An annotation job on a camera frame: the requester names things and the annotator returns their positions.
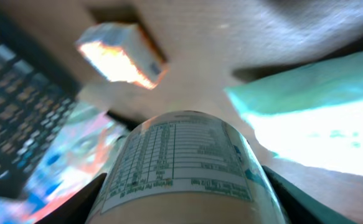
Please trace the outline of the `teal white wipes packet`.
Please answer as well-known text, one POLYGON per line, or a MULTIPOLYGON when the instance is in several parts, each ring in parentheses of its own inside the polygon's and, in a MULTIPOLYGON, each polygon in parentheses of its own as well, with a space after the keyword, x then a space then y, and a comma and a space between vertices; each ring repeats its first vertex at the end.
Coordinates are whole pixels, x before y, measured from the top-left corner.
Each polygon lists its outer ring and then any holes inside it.
POLYGON ((363 51, 225 92, 257 141, 280 158, 363 176, 363 51))

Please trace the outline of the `red patterned packet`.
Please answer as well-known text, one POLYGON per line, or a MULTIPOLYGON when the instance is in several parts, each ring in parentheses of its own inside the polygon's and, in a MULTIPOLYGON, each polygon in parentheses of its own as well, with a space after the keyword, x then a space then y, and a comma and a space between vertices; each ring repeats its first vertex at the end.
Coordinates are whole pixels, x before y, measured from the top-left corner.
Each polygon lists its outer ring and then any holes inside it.
POLYGON ((108 172, 127 127, 79 102, 26 184, 26 199, 0 199, 0 223, 36 223, 108 172))

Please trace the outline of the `green lid jar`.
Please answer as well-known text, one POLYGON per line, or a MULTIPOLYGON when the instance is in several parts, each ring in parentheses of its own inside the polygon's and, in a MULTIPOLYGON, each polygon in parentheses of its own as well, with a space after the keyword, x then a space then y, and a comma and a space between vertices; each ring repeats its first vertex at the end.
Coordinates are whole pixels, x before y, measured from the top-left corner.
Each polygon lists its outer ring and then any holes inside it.
POLYGON ((87 223, 288 223, 247 140, 197 111, 151 118, 127 137, 87 223))

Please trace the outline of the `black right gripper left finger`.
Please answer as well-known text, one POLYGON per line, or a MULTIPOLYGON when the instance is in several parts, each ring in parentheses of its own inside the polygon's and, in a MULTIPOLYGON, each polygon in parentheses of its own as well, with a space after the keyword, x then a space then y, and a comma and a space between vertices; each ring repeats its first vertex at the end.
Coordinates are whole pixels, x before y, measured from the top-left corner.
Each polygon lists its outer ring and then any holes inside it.
POLYGON ((100 174, 36 224, 84 224, 106 177, 107 173, 100 174))

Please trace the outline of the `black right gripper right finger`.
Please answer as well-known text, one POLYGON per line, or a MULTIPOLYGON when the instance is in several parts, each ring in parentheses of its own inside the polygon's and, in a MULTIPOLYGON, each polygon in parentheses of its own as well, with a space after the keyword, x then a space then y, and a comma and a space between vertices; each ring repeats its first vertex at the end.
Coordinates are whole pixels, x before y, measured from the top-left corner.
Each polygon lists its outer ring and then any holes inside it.
POLYGON ((312 198, 269 167, 262 168, 293 224, 356 224, 312 198))

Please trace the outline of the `orange small box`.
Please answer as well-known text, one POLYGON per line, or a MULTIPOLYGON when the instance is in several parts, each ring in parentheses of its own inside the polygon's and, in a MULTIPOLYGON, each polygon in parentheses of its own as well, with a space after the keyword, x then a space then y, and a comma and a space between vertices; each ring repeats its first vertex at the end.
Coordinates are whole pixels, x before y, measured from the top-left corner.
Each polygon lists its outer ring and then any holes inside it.
POLYGON ((75 45, 109 82, 127 82, 152 90, 167 72, 165 58, 137 23, 105 22, 91 26, 75 45))

